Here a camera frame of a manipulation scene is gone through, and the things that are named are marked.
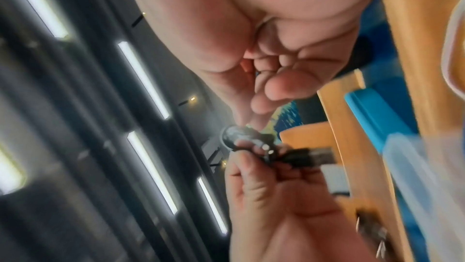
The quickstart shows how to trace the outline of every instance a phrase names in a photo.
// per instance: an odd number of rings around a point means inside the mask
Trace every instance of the skin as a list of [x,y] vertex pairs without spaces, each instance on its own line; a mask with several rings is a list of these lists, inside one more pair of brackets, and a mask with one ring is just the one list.
[[334,202],[319,169],[268,167],[239,151],[226,168],[226,191],[232,262],[377,261]]
[[231,107],[236,123],[256,129],[345,66],[370,2],[136,1],[158,38]]

